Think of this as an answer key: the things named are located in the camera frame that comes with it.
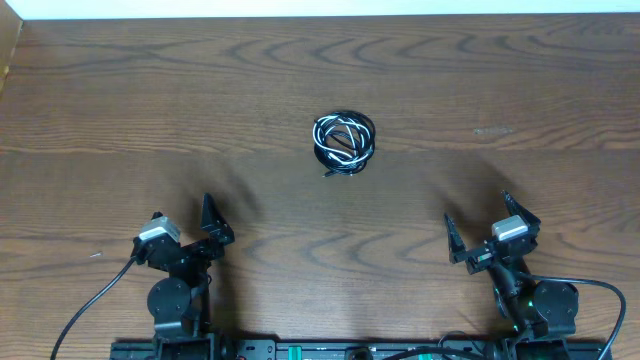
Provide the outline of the brown cardboard side panel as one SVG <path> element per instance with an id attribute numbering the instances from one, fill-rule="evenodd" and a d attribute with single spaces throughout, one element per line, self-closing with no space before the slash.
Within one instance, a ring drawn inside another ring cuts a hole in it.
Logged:
<path id="1" fill-rule="evenodd" d="M 23 20 L 5 1 L 0 5 L 0 89 L 3 89 L 15 53 Z"/>

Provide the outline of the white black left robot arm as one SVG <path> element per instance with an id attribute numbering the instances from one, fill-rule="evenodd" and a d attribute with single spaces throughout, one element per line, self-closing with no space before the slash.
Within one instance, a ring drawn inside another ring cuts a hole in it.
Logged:
<path id="1" fill-rule="evenodd" d="M 181 245 L 177 225 L 156 212 L 133 240 L 135 263 L 168 274 L 147 296 L 158 359 L 236 356 L 233 341 L 211 325 L 208 270 L 225 255 L 225 247 L 235 241 L 235 235 L 209 193 L 203 196 L 200 228 L 206 238 Z"/>

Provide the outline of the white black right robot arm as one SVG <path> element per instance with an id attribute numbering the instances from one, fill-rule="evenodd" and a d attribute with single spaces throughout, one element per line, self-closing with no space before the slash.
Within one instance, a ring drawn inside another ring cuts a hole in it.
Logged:
<path id="1" fill-rule="evenodd" d="M 444 216 L 449 261 L 465 263 L 471 275 L 488 272 L 496 306 L 515 326 L 515 336 L 488 344 L 484 355 L 567 359 L 566 338 L 576 332 L 578 290 L 569 283 L 532 278 L 524 257 L 537 247 L 541 220 L 508 192 L 502 195 L 509 216 L 491 226 L 491 237 L 478 248 L 467 249 L 453 219 Z"/>

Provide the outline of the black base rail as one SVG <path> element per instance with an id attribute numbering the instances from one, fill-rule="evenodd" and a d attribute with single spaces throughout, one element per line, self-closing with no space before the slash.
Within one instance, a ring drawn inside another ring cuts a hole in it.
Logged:
<path id="1" fill-rule="evenodd" d="M 596 359 L 604 350 L 598 342 L 563 340 L 485 342 L 449 339 L 442 342 L 284 342 L 274 340 L 199 340 L 184 343 L 123 341 L 111 344 L 110 360 L 229 359 L 229 360 L 349 360 L 349 359 Z"/>

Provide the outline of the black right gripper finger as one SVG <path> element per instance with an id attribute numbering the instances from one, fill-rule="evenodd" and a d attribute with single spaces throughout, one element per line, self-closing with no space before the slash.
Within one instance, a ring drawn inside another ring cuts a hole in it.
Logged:
<path id="1" fill-rule="evenodd" d="M 449 261 L 452 264 L 456 264 L 464 260 L 466 246 L 457 231 L 453 219 L 448 214 L 444 214 L 444 223 L 448 238 Z"/>
<path id="2" fill-rule="evenodd" d="M 530 232 L 538 233 L 540 230 L 541 220 L 518 203 L 509 192 L 503 191 L 502 196 L 508 213 L 511 216 L 519 216 L 527 225 Z"/>

